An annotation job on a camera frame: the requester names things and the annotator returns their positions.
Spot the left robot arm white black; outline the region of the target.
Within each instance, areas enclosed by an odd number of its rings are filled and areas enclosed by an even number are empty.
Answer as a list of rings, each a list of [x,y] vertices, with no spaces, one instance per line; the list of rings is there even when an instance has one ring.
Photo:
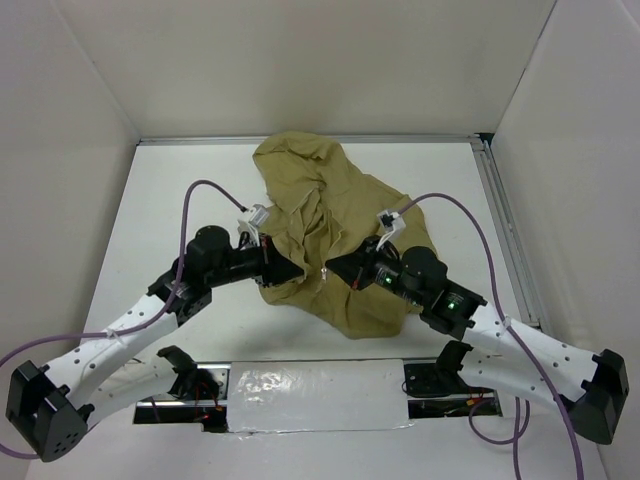
[[[68,353],[42,366],[27,360],[12,372],[6,418],[29,444],[28,459],[52,462],[68,454],[98,423],[146,397],[168,393],[189,397],[203,380],[218,385],[176,346],[164,347],[149,361],[134,358],[173,333],[212,300],[213,289],[251,279],[279,286],[303,271],[278,252],[266,234],[242,234],[234,248],[228,232],[201,228],[180,242],[179,256],[137,303],[105,329],[82,335]]]

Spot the khaki tan jacket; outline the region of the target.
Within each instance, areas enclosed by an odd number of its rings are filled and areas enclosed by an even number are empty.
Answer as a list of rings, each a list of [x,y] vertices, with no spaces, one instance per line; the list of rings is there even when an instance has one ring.
[[[315,315],[350,339],[398,335],[416,307],[380,287],[354,291],[324,267],[381,234],[378,213],[405,206],[409,196],[363,173],[337,141],[321,135],[272,135],[253,161],[272,203],[261,230],[303,271],[299,279],[261,289],[262,299]]]

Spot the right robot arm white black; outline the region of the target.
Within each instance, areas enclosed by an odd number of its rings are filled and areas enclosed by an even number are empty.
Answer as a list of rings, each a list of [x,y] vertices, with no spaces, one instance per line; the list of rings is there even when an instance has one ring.
[[[325,267],[353,290],[377,285],[409,302],[431,329],[449,337],[436,360],[448,392],[465,385],[503,392],[539,406],[564,406],[575,433],[609,445],[629,394],[621,355],[573,347],[515,319],[501,319],[481,295],[453,282],[425,246],[401,255],[370,237]]]

